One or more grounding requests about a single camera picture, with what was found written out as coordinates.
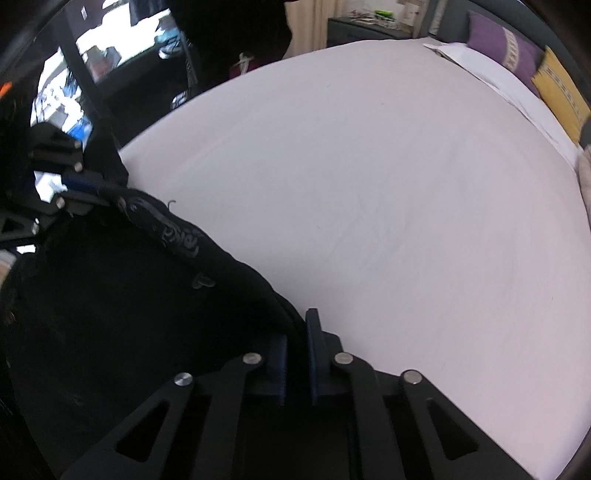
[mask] purple pillow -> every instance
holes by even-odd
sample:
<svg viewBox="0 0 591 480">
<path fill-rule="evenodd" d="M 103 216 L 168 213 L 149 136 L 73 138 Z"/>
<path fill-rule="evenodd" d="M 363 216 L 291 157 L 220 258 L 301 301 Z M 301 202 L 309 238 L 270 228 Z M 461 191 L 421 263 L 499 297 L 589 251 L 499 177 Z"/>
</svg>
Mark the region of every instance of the purple pillow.
<svg viewBox="0 0 591 480">
<path fill-rule="evenodd" d="M 468 47 L 503 65 L 540 97 L 538 89 L 531 81 L 537 71 L 538 60 L 543 55 L 538 47 L 473 11 L 470 11 Z"/>
</svg>

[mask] curtain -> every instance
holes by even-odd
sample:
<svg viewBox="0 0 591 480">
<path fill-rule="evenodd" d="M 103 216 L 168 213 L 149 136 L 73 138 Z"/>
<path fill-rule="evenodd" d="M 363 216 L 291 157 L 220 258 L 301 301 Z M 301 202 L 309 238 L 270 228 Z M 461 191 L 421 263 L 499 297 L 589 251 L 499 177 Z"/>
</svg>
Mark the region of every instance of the curtain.
<svg viewBox="0 0 591 480">
<path fill-rule="evenodd" d="M 349 10 L 349 0 L 298 0 L 285 4 L 293 38 L 285 58 L 326 48 L 326 23 Z"/>
</svg>

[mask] nightstand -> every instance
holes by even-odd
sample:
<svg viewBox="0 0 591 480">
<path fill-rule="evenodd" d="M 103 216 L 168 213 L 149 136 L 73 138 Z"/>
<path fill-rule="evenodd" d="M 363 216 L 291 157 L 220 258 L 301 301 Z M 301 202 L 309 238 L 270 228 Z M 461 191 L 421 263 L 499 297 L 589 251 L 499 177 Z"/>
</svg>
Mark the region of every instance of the nightstand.
<svg viewBox="0 0 591 480">
<path fill-rule="evenodd" d="M 402 30 L 363 24 L 349 17 L 329 18 L 326 47 L 359 40 L 408 40 L 412 35 Z"/>
</svg>

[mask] mattress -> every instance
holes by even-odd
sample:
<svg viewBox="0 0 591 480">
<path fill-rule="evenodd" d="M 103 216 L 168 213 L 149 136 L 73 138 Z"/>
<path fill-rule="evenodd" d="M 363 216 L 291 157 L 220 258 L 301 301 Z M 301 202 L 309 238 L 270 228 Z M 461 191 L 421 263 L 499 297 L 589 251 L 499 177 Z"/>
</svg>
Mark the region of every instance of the mattress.
<svg viewBox="0 0 591 480">
<path fill-rule="evenodd" d="M 265 66 L 121 152 L 376 369 L 426 375 L 534 477 L 591 425 L 591 233 L 572 168 L 419 41 Z"/>
</svg>

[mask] gray headboard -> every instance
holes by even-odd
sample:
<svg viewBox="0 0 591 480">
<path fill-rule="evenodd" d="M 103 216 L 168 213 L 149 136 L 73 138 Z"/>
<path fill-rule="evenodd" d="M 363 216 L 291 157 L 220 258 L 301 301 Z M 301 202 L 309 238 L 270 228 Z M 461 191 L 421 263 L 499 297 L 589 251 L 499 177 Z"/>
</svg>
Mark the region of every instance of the gray headboard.
<svg viewBox="0 0 591 480">
<path fill-rule="evenodd" d="M 425 35 L 429 33 L 446 43 L 467 42 L 470 10 L 520 34 L 542 50 L 549 46 L 568 71 L 581 94 L 588 103 L 590 102 L 591 79 L 578 67 L 574 58 L 550 27 L 519 0 L 431 0 L 421 25 L 421 33 Z"/>
</svg>

